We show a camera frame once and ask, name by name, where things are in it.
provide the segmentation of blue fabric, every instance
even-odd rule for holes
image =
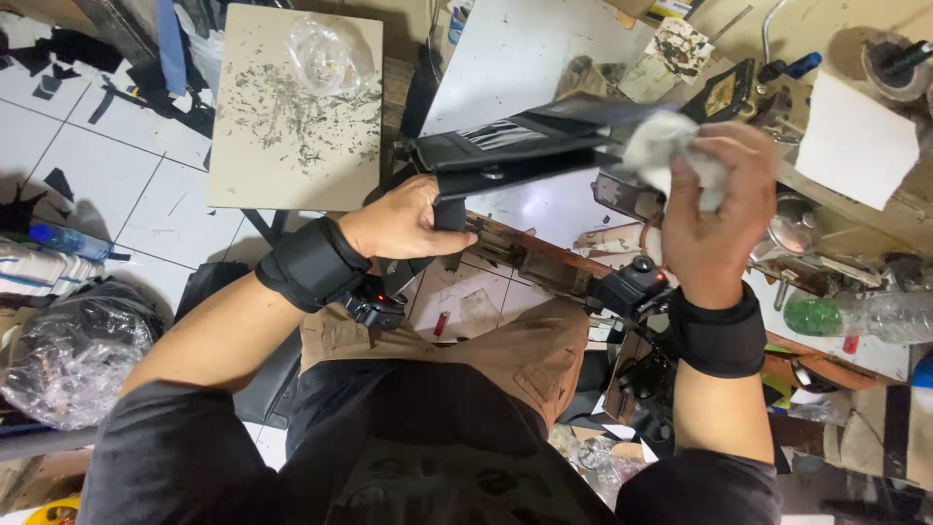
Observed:
[[[156,1],[156,28],[159,30],[159,58],[165,88],[178,96],[185,96],[185,53],[181,50],[181,33],[172,0]]]

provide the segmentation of hand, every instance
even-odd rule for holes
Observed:
[[[412,177],[369,206],[341,217],[343,236],[363,257],[414,259],[456,253],[477,241],[476,234],[434,230],[438,180]]]
[[[734,122],[701,126],[694,148],[730,169],[716,213],[700,213],[697,176],[680,158],[671,161],[671,198],[661,230],[664,261],[688,301],[719,310],[742,299],[742,272],[774,215],[773,141]]]

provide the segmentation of black shirt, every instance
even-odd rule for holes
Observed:
[[[780,521],[772,466],[701,450],[633,477],[614,515],[543,428],[467,365],[321,362],[275,472],[229,393],[156,381],[101,425],[77,523]]]

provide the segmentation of blue bottle cap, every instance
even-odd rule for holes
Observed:
[[[48,241],[55,238],[55,230],[55,226],[37,224],[29,228],[29,238],[33,239],[39,244],[47,243]]]

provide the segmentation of khaki pants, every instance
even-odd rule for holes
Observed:
[[[550,429],[577,388],[589,329],[579,305],[551,299],[505,326],[438,348],[422,339],[408,319],[391,332],[369,330],[335,304],[302,322],[301,372],[331,359],[461,362],[534,408]]]

